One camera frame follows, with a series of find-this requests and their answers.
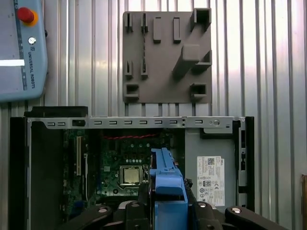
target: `pci slot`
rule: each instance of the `pci slot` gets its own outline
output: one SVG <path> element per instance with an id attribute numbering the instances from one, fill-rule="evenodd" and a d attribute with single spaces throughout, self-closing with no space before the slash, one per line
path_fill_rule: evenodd
<path id="1" fill-rule="evenodd" d="M 76 175 L 81 176 L 82 137 L 77 137 Z"/>

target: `green circuit board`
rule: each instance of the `green circuit board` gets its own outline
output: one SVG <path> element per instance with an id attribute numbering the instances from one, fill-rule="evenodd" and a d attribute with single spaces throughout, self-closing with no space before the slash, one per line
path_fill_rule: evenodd
<path id="1" fill-rule="evenodd" d="M 148 181 L 151 149 L 170 149 L 172 140 L 168 130 L 110 137 L 97 134 L 93 140 L 86 129 L 70 129 L 63 137 L 64 222 L 105 198 L 137 196 L 139 185 Z"/>

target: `red wire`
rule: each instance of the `red wire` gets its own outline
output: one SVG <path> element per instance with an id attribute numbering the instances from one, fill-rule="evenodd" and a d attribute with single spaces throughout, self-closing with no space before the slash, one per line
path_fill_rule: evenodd
<path id="1" fill-rule="evenodd" d="M 107 137 L 107 136 L 102 136 L 102 138 L 107 139 L 107 140 L 118 140 L 118 139 L 128 139 L 128 138 L 133 138 L 133 139 L 142 139 L 142 138 L 149 138 L 149 137 L 154 137 L 157 134 L 147 134 L 143 136 L 121 136 L 121 137 Z"/>

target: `red button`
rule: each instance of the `red button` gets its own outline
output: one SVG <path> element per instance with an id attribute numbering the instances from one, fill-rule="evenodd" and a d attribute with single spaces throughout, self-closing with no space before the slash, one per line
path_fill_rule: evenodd
<path id="1" fill-rule="evenodd" d="M 24 23 L 31 23 L 34 21 L 34 14 L 29 8 L 21 7 L 17 11 L 17 18 Z"/>

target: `corrugated metal wall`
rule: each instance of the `corrugated metal wall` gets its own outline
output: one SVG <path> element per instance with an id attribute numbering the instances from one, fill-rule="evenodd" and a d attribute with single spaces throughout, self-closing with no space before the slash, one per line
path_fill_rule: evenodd
<path id="1" fill-rule="evenodd" d="M 305 0 L 46 0 L 46 94 L 1 105 L 1 229 L 7 229 L 9 117 L 35 105 L 86 105 L 93 116 L 255 116 L 256 212 L 301 229 L 300 175 L 307 173 L 306 5 Z M 193 7 L 212 8 L 212 105 L 125 105 L 123 12 Z"/>

